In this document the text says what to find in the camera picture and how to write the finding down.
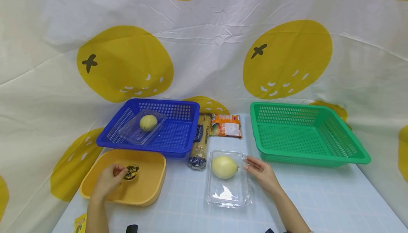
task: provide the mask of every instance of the right hand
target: right hand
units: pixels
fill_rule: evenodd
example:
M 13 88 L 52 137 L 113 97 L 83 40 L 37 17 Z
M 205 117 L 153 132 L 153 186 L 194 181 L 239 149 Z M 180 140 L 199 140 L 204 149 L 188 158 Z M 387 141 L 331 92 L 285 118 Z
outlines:
M 99 174 L 91 198 L 104 200 L 122 182 L 128 173 L 127 168 L 111 164 Z
M 252 156 L 246 157 L 246 163 L 244 169 L 256 178 L 266 194 L 274 195 L 282 190 L 271 165 Z

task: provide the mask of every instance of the white table surface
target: white table surface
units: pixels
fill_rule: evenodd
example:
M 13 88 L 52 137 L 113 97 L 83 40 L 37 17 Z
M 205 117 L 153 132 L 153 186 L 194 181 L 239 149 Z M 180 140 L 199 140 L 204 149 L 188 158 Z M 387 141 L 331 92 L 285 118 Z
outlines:
M 212 150 L 231 150 L 259 157 L 249 115 L 241 115 L 243 138 L 210 137 Z M 139 233 L 264 233 L 284 232 L 274 204 L 250 180 L 253 204 L 244 209 L 208 205 L 204 201 L 207 169 L 193 171 L 186 159 L 167 158 L 167 174 L 158 200 L 139 208 L 107 203 L 111 233 L 125 233 L 131 224 Z M 334 169 L 273 164 L 289 197 L 315 233 L 408 233 L 360 169 L 346 165 Z M 75 218 L 86 213 L 88 200 L 79 191 L 53 233 L 72 233 Z

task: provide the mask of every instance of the food package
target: food package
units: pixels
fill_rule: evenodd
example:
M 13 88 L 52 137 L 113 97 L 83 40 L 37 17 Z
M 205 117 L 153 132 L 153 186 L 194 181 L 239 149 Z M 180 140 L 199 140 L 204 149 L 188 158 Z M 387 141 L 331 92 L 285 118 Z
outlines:
M 200 114 L 198 118 L 198 126 L 191 149 L 190 159 L 187 165 L 199 171 L 205 169 L 207 165 L 207 141 L 210 135 L 211 115 Z
M 86 230 L 86 214 L 83 214 L 75 219 L 73 233 L 85 233 L 85 230 Z
M 242 137 L 241 118 L 238 115 L 213 114 L 211 136 Z

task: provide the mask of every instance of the forearm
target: forearm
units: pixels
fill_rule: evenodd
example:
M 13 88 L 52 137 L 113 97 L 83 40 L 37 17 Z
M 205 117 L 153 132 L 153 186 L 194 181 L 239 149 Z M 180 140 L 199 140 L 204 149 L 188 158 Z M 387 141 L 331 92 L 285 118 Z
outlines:
M 91 196 L 88 204 L 86 233 L 109 233 L 104 198 Z
M 290 233 L 309 233 L 311 230 L 283 189 L 268 193 L 279 212 L 285 229 Z

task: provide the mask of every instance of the basket rim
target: basket rim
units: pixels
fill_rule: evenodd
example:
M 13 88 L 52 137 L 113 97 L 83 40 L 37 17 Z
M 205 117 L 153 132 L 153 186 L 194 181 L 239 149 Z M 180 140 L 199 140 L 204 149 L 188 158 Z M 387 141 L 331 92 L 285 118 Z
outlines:
M 302 108 L 302 109 L 308 109 L 308 108 L 315 108 L 319 110 L 326 110 L 328 111 L 334 118 L 335 121 L 343 127 L 343 130 L 345 134 L 354 142 L 354 145 L 356 146 L 357 149 L 362 152 L 363 157 L 362 158 L 349 158 L 349 157 L 336 157 L 336 156 L 329 156 L 329 155 L 314 155 L 314 154 L 306 154 L 306 153 L 297 153 L 297 152 L 282 152 L 279 150 L 268 150 L 267 152 L 265 149 L 262 147 L 261 142 L 259 139 L 256 138 L 255 132 L 258 133 L 258 124 L 256 121 L 256 115 L 255 115 L 255 105 L 267 105 L 269 107 L 274 107 L 274 106 L 280 106 L 280 107 L 292 107 L 292 108 Z M 309 105 L 309 104 L 285 104 L 285 103 L 273 103 L 273 102 L 252 102 L 250 105 L 250 117 L 251 117 L 251 124 L 252 124 L 252 129 L 254 133 L 254 138 L 255 138 L 255 143 L 257 146 L 257 149 L 266 155 L 278 155 L 278 156 L 284 156 L 284 157 L 295 157 L 295 158 L 305 158 L 305 159 L 315 159 L 315 160 L 325 160 L 325 161 L 336 161 L 336 162 L 344 162 L 344 163 L 354 163 L 354 164 L 368 164 L 371 162 L 371 156 L 368 154 L 368 152 L 365 150 L 361 142 L 358 140 L 358 138 L 355 136 L 355 134 L 350 130 L 350 128 L 347 126 L 347 124 L 337 115 L 337 113 L 325 106 L 317 106 L 317 105 Z

